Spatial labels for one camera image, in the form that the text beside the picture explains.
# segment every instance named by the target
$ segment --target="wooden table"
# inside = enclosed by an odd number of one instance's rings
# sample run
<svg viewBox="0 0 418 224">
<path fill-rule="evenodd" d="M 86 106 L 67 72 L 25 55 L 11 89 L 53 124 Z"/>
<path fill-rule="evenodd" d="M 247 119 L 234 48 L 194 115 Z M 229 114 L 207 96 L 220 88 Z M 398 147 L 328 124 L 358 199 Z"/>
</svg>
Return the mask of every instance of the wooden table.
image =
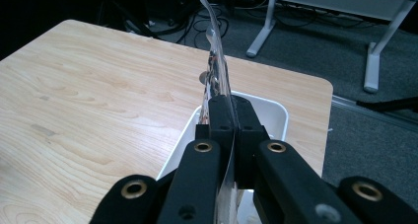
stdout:
<svg viewBox="0 0 418 224">
<path fill-rule="evenodd" d="M 66 21 L 0 62 L 0 223 L 86 223 L 119 179 L 156 177 L 201 104 L 208 51 Z M 321 174 L 331 85 L 227 57 L 235 91 L 281 103 Z"/>
</svg>

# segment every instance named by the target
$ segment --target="white container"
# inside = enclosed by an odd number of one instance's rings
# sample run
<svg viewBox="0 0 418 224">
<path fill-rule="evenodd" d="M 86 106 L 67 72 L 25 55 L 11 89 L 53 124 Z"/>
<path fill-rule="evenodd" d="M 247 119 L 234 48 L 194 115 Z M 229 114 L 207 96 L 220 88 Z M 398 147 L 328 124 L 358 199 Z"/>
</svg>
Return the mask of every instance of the white container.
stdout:
<svg viewBox="0 0 418 224">
<path fill-rule="evenodd" d="M 261 124 L 264 125 L 270 138 L 285 141 L 289 115 L 281 104 L 249 94 L 234 91 L 232 93 L 233 95 L 243 97 L 251 102 L 258 119 Z M 185 147 L 189 142 L 194 140 L 194 132 L 196 124 L 199 121 L 199 116 L 200 107 L 194 111 L 193 115 L 188 120 L 172 154 L 161 169 L 157 180 L 178 167 Z"/>
<path fill-rule="evenodd" d="M 285 141 L 289 115 L 281 104 L 248 94 L 239 92 L 232 93 L 233 95 L 246 98 L 251 102 L 260 123 L 264 125 L 270 138 Z M 200 107 L 194 111 L 189 119 L 172 154 L 161 169 L 157 180 L 178 167 L 185 147 L 189 142 L 194 140 L 195 127 L 199 120 L 199 116 Z M 243 199 L 237 214 L 237 221 L 238 223 L 261 223 L 254 204 L 252 203 L 251 190 L 244 191 Z"/>
</svg>

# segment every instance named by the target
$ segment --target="cable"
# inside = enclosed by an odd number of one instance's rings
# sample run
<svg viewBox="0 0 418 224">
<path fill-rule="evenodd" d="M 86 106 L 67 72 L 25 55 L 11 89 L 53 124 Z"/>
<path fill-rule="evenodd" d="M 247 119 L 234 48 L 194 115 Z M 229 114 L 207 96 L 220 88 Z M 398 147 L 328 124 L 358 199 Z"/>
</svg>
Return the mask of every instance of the cable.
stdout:
<svg viewBox="0 0 418 224">
<path fill-rule="evenodd" d="M 266 8 L 268 6 L 268 4 L 265 4 L 265 2 L 267 2 L 267 0 L 263 0 L 261 3 L 259 3 L 258 5 L 255 5 L 253 7 L 235 7 L 234 9 L 236 9 L 236 10 L 263 9 L 263 8 Z"/>
<path fill-rule="evenodd" d="M 350 20 L 350 19 L 346 19 L 346 21 L 354 22 L 353 24 L 345 25 L 345 24 L 335 23 L 331 19 L 342 19 L 341 17 L 335 16 L 335 13 L 338 14 L 338 12 L 327 11 L 327 10 L 318 9 L 316 7 L 311 7 L 311 6 L 291 4 L 289 2 L 284 2 L 284 1 L 278 1 L 276 3 L 276 6 L 277 8 L 275 8 L 274 15 L 273 15 L 274 19 L 277 22 L 279 22 L 281 25 L 290 27 L 290 28 L 301 28 L 301 27 L 310 25 L 312 23 L 330 25 L 333 27 L 341 28 L 341 29 L 365 29 L 365 28 L 370 28 L 370 27 L 379 25 L 379 24 L 370 23 L 365 20 Z M 255 10 L 258 12 L 262 11 L 264 13 L 263 16 L 258 16 L 258 15 L 254 15 L 253 13 L 251 13 L 249 9 L 245 9 L 246 13 L 249 14 L 250 16 L 253 16 L 255 18 L 265 18 L 266 9 L 259 8 L 259 9 L 250 9 L 250 10 Z M 282 13 L 281 15 L 287 15 L 289 19 L 294 19 L 294 20 L 296 19 L 299 21 L 306 21 L 306 22 L 299 24 L 299 25 L 287 24 L 283 21 L 283 18 L 280 18 L 277 16 L 278 12 Z"/>
</svg>

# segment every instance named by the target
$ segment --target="clear plastic object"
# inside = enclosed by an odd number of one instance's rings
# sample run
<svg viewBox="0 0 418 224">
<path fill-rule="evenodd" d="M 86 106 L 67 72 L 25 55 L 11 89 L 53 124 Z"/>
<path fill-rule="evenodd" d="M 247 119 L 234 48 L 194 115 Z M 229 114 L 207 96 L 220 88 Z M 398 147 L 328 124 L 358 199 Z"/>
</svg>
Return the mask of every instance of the clear plastic object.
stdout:
<svg viewBox="0 0 418 224">
<path fill-rule="evenodd" d="M 206 31 L 206 37 L 208 38 L 211 47 L 208 60 L 208 69 L 205 76 L 205 92 L 203 97 L 202 111 L 200 112 L 199 123 L 209 123 L 208 102 L 211 98 L 219 95 L 225 95 L 229 99 L 230 115 L 232 116 L 233 123 L 235 123 L 233 116 L 233 106 L 231 101 L 231 88 L 228 77 L 228 67 L 222 49 L 218 21 L 208 1 L 200 0 L 200 2 L 208 10 L 211 20 L 211 26 L 209 26 Z"/>
</svg>

